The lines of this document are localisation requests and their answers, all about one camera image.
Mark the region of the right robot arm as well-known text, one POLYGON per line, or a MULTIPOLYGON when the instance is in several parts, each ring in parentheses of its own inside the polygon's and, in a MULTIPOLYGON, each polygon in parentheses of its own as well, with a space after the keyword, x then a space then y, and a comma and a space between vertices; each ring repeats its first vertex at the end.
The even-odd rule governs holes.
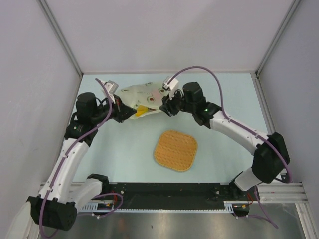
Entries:
POLYGON ((224 134, 253 156, 252 166, 232 180, 230 195, 234 199, 243 199, 249 189, 260 183, 271 183, 290 163, 279 133, 262 133, 225 116, 221 106, 206 100, 197 82, 186 83, 179 89, 178 80, 167 79, 162 88, 168 94, 162 98, 161 111, 170 117, 179 112, 189 113, 198 125, 224 134))

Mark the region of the translucent plastic bag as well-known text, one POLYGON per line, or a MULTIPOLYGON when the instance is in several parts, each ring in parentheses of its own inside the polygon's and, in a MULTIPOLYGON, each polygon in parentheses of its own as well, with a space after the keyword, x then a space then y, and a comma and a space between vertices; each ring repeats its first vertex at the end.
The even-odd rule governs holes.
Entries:
POLYGON ((148 82, 139 85, 131 85, 116 91, 121 100, 128 106, 137 109, 138 105, 148 107, 148 111, 136 117, 135 114, 129 119, 136 120, 147 115, 161 113, 162 97, 168 95, 162 87, 163 82, 148 82))

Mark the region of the orange woven tray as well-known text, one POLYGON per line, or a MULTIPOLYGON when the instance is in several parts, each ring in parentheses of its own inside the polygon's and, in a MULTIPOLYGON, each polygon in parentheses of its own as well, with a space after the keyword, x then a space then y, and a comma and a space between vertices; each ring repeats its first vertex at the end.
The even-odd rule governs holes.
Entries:
POLYGON ((165 168, 185 172, 193 166, 197 149, 198 143, 191 135, 168 130, 159 137, 154 159, 165 168))

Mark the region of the yellow pear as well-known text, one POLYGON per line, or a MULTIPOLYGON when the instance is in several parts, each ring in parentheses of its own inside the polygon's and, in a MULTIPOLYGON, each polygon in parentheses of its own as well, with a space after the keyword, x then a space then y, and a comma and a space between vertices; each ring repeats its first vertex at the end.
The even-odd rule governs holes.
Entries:
POLYGON ((137 112, 135 113, 136 117, 140 117, 141 115, 143 115, 144 113, 146 113, 148 111, 148 107, 143 106, 143 105, 138 105, 137 107, 137 112))

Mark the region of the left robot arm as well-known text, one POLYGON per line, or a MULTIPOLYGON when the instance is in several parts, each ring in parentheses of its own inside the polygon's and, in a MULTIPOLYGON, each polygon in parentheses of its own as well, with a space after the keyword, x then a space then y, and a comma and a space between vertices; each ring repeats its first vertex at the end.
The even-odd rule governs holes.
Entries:
POLYGON ((98 128, 108 120, 123 123, 137 112, 117 95, 99 100, 91 92, 81 93, 75 106, 76 112, 66 129, 62 150, 51 175, 38 195, 27 199, 31 205, 30 215, 40 227, 68 231, 80 209, 90 200, 111 196, 108 177, 100 174, 89 175, 75 191, 70 191, 70 186, 98 128))

